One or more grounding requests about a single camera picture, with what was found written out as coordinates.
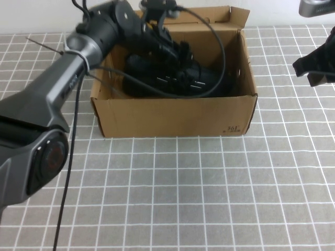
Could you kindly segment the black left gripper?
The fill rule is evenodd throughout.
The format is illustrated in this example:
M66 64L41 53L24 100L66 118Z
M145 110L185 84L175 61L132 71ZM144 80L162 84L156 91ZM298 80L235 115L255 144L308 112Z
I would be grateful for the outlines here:
M142 19L142 53L158 60L167 60L167 66L173 71L185 70L185 62L193 59L193 53L188 42L181 41L178 45L164 27L165 18L149 21Z

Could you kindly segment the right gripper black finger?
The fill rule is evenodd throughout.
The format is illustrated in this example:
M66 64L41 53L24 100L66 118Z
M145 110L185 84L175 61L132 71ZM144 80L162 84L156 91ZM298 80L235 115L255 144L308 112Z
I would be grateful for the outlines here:
M334 71L309 71L307 75L311 87L334 83Z
M296 76L307 73L334 76L334 45L323 44L293 63Z

